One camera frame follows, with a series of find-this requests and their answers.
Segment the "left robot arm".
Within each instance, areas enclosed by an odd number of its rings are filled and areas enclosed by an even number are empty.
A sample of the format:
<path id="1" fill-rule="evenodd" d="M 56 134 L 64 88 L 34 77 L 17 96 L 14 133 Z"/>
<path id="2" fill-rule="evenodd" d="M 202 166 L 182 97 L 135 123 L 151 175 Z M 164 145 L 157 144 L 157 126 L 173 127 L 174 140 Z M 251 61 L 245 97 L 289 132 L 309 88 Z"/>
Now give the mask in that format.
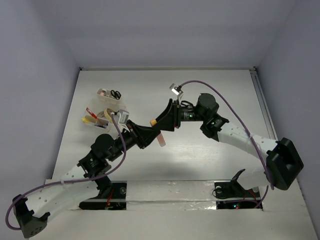
<path id="1" fill-rule="evenodd" d="M 109 174 L 115 172 L 109 163 L 119 157 L 125 159 L 133 146 L 148 147 L 161 133 L 156 120 L 150 124 L 141 126 L 128 120 L 116 139 L 107 133 L 99 135 L 89 153 L 59 180 L 14 197 L 8 212 L 14 213 L 23 237 L 39 234 L 51 219 L 72 205 L 92 197 L 108 197 L 113 188 Z"/>

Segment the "pink white stapler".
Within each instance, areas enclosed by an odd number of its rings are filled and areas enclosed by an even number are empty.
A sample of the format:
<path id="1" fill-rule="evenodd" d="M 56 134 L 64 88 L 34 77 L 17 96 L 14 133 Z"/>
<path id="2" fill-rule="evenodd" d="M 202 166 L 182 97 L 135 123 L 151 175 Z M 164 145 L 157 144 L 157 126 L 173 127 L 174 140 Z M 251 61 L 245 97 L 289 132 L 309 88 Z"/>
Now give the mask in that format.
<path id="1" fill-rule="evenodd" d="M 102 97 L 107 97 L 107 96 L 108 96 L 108 95 L 107 95 L 107 91 L 104 90 L 104 89 L 101 90 L 101 92 L 100 92 L 99 95 L 102 96 Z"/>

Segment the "pink glue bottle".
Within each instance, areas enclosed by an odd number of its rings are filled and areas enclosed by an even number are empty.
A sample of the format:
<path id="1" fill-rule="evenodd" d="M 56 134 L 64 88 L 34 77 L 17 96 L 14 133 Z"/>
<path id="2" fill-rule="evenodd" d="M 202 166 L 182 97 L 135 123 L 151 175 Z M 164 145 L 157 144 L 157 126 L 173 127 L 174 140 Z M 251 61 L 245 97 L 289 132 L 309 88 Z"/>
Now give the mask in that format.
<path id="1" fill-rule="evenodd" d="M 158 143 L 161 147 L 164 147 L 166 145 L 166 141 L 162 135 L 162 133 L 160 133 L 158 136 L 157 136 L 157 140 L 158 140 Z"/>

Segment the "white perforated storage basket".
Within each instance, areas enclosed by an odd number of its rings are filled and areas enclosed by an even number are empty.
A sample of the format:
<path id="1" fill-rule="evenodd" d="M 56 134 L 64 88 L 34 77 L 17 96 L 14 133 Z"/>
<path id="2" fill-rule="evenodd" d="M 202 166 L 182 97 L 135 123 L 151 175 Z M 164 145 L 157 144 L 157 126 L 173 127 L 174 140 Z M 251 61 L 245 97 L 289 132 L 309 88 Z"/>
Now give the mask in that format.
<path id="1" fill-rule="evenodd" d="M 93 97 L 84 107 L 81 121 L 84 125 L 95 133 L 117 133 L 111 115 L 119 122 L 121 113 L 126 114 L 127 107 L 122 99 L 112 97 Z"/>

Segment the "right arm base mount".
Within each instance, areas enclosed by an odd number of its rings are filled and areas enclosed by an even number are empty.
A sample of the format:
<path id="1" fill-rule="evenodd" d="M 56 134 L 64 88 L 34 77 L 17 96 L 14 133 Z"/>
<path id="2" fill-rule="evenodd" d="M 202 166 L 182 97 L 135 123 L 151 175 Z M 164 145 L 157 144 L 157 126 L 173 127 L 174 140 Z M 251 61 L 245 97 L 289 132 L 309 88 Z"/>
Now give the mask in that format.
<path id="1" fill-rule="evenodd" d="M 216 199 L 217 210 L 262 209 L 260 192 L 245 190 L 238 179 L 245 169 L 239 170 L 231 180 L 214 183 L 212 195 Z"/>

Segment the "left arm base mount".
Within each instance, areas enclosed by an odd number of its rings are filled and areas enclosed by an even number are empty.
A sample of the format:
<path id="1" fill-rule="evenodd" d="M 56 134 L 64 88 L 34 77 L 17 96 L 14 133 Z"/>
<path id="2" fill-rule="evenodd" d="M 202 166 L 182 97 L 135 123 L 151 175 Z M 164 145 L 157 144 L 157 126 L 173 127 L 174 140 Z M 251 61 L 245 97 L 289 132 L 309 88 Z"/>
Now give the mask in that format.
<path id="1" fill-rule="evenodd" d="M 121 211 L 127 209 L 127 182 L 113 182 L 112 187 L 107 190 L 106 194 L 89 198 L 79 204 L 81 210 L 109 210 Z"/>

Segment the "red gel pen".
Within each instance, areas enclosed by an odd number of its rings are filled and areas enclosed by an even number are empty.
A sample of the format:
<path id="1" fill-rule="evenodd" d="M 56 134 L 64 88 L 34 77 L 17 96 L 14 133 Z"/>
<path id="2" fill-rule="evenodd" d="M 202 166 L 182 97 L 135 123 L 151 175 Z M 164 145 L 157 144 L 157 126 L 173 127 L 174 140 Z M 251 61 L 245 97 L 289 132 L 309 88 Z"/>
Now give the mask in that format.
<path id="1" fill-rule="evenodd" d="M 98 117 L 87 107 L 86 108 L 86 111 L 93 117 L 95 118 L 96 120 L 98 119 Z"/>

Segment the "yellow highlighter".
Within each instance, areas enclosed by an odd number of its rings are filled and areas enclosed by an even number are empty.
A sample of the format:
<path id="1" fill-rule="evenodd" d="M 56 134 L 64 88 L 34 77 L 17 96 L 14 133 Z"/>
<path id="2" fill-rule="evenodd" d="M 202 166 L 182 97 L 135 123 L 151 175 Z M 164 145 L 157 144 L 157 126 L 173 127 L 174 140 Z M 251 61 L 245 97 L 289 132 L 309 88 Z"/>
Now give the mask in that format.
<path id="1" fill-rule="evenodd" d="M 97 120 L 94 117 L 92 117 L 91 115 L 86 115 L 86 116 L 82 117 L 81 120 L 85 124 L 95 124 L 97 122 Z"/>

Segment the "clear tape roll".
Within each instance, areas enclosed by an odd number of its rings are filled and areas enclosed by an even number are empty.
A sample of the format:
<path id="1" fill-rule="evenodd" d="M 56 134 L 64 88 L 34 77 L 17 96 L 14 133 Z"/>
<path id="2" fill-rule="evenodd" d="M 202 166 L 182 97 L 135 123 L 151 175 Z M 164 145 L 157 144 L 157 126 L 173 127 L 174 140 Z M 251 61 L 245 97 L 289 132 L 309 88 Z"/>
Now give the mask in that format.
<path id="1" fill-rule="evenodd" d="M 97 114 L 97 117 L 100 118 L 100 119 L 106 119 L 106 116 L 105 116 L 105 113 L 104 111 L 101 111 Z"/>

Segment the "beige masking tape roll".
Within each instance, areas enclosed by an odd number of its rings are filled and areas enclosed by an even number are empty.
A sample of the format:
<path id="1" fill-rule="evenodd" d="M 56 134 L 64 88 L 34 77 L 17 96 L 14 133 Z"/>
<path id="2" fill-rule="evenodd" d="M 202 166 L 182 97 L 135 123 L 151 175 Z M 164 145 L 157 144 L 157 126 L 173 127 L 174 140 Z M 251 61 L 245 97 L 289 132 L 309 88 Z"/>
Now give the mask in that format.
<path id="1" fill-rule="evenodd" d="M 118 111 L 114 111 L 111 108 L 106 108 L 104 110 L 104 115 L 106 117 L 107 120 L 112 121 L 112 115 L 117 115 L 119 112 Z"/>

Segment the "cream divided pen holder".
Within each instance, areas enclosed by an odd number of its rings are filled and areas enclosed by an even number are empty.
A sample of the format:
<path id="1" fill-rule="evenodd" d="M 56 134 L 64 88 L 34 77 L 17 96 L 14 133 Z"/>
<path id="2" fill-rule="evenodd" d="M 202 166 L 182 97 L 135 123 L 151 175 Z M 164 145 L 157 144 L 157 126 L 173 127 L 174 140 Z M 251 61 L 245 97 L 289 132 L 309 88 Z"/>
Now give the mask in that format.
<path id="1" fill-rule="evenodd" d="M 102 90 L 105 90 L 107 92 L 107 97 L 105 96 L 101 96 L 100 92 Z M 105 89 L 105 88 L 99 88 L 96 92 L 97 98 L 101 101 L 105 101 L 105 102 L 110 102 L 113 104 L 122 104 L 123 100 L 122 100 L 122 95 L 121 95 L 121 99 L 120 100 L 116 100 L 111 96 L 111 90 Z"/>

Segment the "black handled scissors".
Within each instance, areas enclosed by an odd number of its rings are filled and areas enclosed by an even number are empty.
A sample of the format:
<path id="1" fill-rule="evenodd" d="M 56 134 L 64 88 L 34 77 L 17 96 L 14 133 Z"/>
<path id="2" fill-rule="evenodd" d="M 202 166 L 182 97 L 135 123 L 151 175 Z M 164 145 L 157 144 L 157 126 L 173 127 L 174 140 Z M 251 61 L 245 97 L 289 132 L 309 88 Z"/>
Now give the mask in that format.
<path id="1" fill-rule="evenodd" d="M 117 90 L 111 90 L 110 95 L 116 100 L 120 100 L 122 97 L 122 94 Z"/>

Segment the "orange marker cap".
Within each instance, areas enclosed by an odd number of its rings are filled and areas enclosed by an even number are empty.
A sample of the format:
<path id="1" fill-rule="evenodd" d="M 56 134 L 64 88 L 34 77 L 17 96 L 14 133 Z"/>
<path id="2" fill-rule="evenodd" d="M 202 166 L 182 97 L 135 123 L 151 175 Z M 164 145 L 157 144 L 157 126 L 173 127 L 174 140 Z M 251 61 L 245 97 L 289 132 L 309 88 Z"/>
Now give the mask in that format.
<path id="1" fill-rule="evenodd" d="M 157 124 L 157 121 L 155 120 L 155 119 L 152 119 L 151 121 L 150 121 L 150 125 L 151 126 L 154 126 L 154 125 L 156 125 Z"/>

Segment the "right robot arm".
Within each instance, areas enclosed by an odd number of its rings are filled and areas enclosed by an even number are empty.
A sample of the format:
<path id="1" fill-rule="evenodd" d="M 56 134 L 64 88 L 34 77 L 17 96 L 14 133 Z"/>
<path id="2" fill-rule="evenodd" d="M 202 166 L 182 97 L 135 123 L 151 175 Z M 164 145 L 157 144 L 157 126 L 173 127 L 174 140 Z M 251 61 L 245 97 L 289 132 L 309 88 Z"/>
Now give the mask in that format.
<path id="1" fill-rule="evenodd" d="M 194 106 L 170 99 L 165 110 L 154 120 L 152 127 L 173 132 L 182 122 L 201 122 L 200 130 L 209 139 L 228 144 L 262 161 L 262 168 L 243 174 L 237 172 L 230 183 L 235 196 L 242 196 L 254 187 L 273 186 L 286 191 L 304 168 L 303 161 L 287 138 L 269 139 L 247 133 L 218 114 L 219 104 L 213 95 L 201 93 Z"/>

